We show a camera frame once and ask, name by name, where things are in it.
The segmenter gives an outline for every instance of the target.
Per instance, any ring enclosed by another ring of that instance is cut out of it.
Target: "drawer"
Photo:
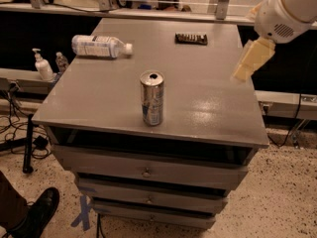
[[[75,173],[144,179],[202,187],[236,189],[248,172],[245,166],[160,156],[54,146],[60,164]]]
[[[102,215],[140,219],[150,222],[162,222],[181,226],[192,226],[209,229],[215,222],[210,215],[190,214],[186,212],[168,211],[150,207],[139,207],[111,201],[92,200],[93,209]]]
[[[172,208],[219,213],[227,199],[216,195],[204,195],[194,191],[177,191],[160,186],[137,183],[118,183],[92,178],[77,178],[79,190],[91,197],[135,202],[139,204],[166,206]]]

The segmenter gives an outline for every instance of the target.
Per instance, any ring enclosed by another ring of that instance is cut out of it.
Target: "gray table surface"
[[[208,46],[179,45],[175,33],[206,33]],[[77,56],[35,114],[36,124],[265,148],[268,138],[251,81],[230,75],[242,46],[237,26],[102,19],[94,35],[134,45],[128,58]],[[164,119],[142,118],[140,75],[165,78]]]

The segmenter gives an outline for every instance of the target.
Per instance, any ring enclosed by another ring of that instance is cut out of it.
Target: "white soap dispenser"
[[[39,52],[40,49],[32,49],[32,51],[35,53],[36,58],[36,68],[38,72],[40,73],[40,76],[43,81],[50,81],[53,79],[53,71],[49,64],[49,62],[46,59],[43,59],[41,54]]]

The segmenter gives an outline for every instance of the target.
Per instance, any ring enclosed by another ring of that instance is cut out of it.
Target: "bottle cap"
[[[124,54],[131,55],[133,53],[133,45],[132,44],[126,44],[124,47]]]

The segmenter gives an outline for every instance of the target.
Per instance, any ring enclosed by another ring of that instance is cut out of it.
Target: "shoe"
[[[189,5],[184,5],[181,9],[182,12],[191,12],[191,8]]]
[[[56,188],[46,189],[30,207],[28,215],[18,227],[7,230],[14,238],[40,238],[52,219],[59,204],[59,192]]]

